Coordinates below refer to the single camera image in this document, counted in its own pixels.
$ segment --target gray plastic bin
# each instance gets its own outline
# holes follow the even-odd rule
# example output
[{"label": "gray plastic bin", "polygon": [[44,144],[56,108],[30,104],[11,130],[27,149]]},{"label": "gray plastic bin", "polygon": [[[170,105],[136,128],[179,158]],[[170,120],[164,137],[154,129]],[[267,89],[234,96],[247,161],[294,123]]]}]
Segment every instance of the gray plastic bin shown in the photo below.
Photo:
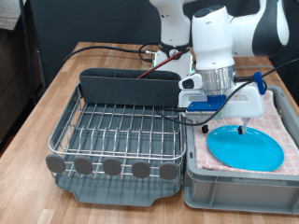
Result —
[{"label": "gray plastic bin", "polygon": [[[282,121],[299,146],[299,119],[281,88],[269,86]],[[193,208],[299,214],[299,176],[262,175],[197,169],[192,127],[184,176],[185,203]]]}]

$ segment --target wooden tabletop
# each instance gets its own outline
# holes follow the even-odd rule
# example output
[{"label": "wooden tabletop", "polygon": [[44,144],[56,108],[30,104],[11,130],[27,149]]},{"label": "wooden tabletop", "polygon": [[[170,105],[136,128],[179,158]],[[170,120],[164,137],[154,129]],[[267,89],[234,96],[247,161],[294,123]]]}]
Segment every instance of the wooden tabletop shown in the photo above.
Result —
[{"label": "wooden tabletop", "polygon": [[19,16],[19,0],[0,0],[0,29],[13,31]]},{"label": "wooden tabletop", "polygon": [[[79,43],[77,49],[106,45],[139,49],[138,45]],[[258,65],[265,58],[240,58],[236,65]],[[158,199],[151,207],[78,203],[59,189],[45,163],[49,137],[78,84],[78,75],[90,67],[148,69],[137,54],[92,49],[73,56],[21,127],[0,159],[0,223],[299,223],[299,216],[192,209],[184,203],[183,190]],[[238,70],[241,76],[268,69]],[[299,114],[299,108],[278,74],[266,78],[280,86]]]}]

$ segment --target checkered cloth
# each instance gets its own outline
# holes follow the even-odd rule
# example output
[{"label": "checkered cloth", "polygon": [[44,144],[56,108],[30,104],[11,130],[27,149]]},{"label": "checkered cloth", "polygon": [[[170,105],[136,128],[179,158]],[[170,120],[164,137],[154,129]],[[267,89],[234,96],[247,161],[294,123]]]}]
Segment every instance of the checkered cloth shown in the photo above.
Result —
[{"label": "checkered cloth", "polygon": [[272,174],[272,175],[299,175],[299,152],[298,147],[285,129],[275,109],[273,102],[273,92],[267,91],[263,97],[265,102],[265,112],[259,119],[251,119],[249,127],[259,130],[273,137],[284,151],[283,164],[273,172],[256,172],[232,168],[219,161],[208,149],[207,136],[214,129],[224,125],[242,125],[241,119],[219,119],[212,120],[208,125],[209,132],[202,133],[201,127],[194,127],[194,144],[196,154],[196,166],[198,169],[208,169],[217,171],[232,171],[254,174]]}]

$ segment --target blue plate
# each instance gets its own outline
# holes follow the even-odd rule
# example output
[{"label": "blue plate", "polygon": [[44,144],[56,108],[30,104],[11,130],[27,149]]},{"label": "blue plate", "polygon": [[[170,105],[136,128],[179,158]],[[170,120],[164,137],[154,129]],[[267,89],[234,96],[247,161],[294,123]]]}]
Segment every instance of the blue plate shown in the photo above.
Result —
[{"label": "blue plate", "polygon": [[222,126],[207,137],[209,150],[218,160],[234,168],[266,172],[283,163],[283,150],[272,137],[249,127],[245,134],[237,129],[236,125]]}]

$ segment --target dish rack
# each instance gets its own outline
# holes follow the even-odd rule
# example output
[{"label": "dish rack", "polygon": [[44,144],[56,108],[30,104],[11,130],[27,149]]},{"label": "dish rack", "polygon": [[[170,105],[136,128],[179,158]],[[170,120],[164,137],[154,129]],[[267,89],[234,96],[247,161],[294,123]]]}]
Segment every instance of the dish rack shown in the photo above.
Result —
[{"label": "dish rack", "polygon": [[78,84],[46,162],[58,187],[80,202],[150,206],[180,189],[185,139],[185,127],[154,106],[88,104]]}]

